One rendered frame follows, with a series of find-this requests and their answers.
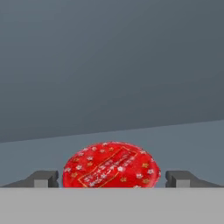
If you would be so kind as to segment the red round yogurt cup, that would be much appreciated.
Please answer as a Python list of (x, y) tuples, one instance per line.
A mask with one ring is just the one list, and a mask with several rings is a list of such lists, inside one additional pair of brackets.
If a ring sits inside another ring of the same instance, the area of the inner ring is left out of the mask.
[(62, 185), (86, 188), (152, 188), (161, 177), (153, 156), (131, 143), (95, 143), (66, 162)]

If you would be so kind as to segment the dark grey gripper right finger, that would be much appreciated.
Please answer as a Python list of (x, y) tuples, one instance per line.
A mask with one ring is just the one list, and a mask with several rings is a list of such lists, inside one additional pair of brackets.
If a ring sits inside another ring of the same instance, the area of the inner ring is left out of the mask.
[(189, 171), (167, 171), (165, 173), (166, 187), (176, 188), (203, 188), (203, 187), (219, 187), (215, 183), (199, 179)]

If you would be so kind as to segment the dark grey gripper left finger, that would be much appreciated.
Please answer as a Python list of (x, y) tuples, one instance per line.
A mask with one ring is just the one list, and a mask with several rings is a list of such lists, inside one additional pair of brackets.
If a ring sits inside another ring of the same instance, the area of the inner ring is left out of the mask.
[(58, 178), (58, 171), (35, 171), (27, 178), (5, 185), (4, 188), (54, 188), (59, 186)]

